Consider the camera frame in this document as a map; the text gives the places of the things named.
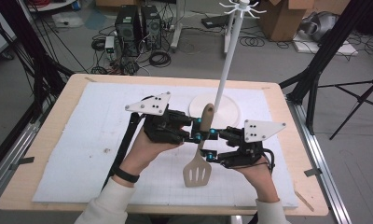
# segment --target slotted spatula head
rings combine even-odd
[[[209,132],[214,117],[214,105],[208,104],[204,107],[201,115],[200,130]],[[188,163],[183,170],[184,183],[186,187],[206,186],[210,179],[212,167],[210,163],[204,160],[200,155],[200,150],[204,146],[204,141],[198,144],[195,157]]]

